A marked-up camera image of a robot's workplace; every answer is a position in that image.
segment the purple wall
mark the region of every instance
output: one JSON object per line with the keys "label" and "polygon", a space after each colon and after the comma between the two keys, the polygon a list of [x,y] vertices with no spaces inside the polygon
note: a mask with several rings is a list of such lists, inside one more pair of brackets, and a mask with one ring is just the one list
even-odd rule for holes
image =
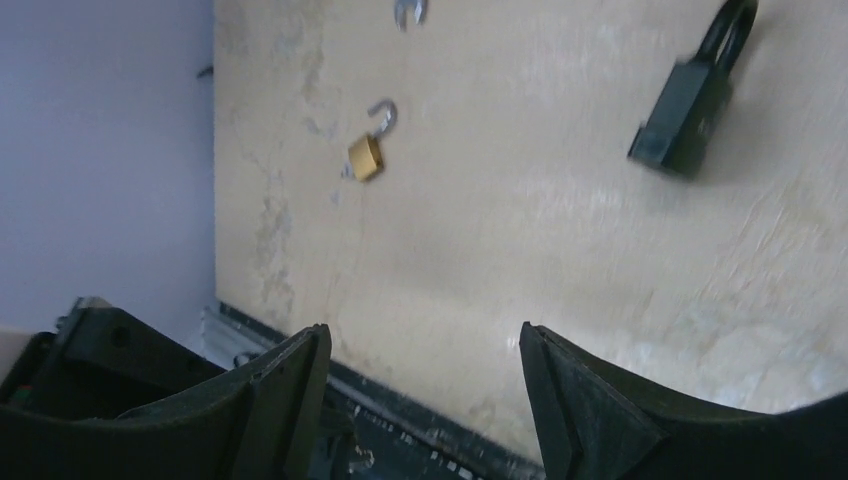
{"label": "purple wall", "polygon": [[0,1],[0,324],[214,302],[211,0]]}

